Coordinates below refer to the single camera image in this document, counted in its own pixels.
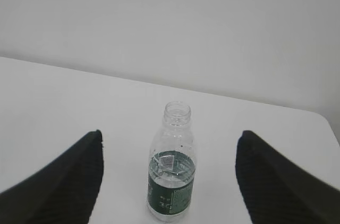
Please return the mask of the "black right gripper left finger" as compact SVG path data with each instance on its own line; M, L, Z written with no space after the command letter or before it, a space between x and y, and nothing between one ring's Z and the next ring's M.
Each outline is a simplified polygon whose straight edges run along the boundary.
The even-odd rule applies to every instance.
M96 130L1 192L1 223L88 223L102 180L103 137Z

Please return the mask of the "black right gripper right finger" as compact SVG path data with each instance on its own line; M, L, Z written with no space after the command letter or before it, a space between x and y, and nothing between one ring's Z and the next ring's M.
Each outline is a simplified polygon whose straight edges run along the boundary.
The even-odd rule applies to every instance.
M237 142L235 174L252 223L339 223L339 190L252 131Z

